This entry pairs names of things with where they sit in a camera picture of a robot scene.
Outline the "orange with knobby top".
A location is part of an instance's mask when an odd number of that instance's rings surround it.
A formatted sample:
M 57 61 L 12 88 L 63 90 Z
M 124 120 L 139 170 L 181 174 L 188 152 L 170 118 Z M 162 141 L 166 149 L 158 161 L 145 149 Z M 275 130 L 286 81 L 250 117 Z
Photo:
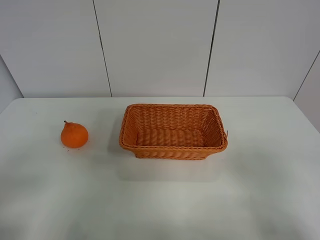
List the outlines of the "orange with knobby top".
M 72 149 L 81 148 L 89 139 L 88 130 L 79 123 L 64 121 L 64 128 L 60 134 L 61 143 Z

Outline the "orange wicker basket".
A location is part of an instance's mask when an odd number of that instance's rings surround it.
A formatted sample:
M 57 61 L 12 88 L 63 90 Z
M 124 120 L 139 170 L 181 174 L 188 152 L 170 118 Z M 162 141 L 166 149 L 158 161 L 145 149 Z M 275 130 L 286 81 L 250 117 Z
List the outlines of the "orange wicker basket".
M 209 104 L 131 104 L 119 145 L 140 159 L 204 160 L 228 146 L 219 111 Z

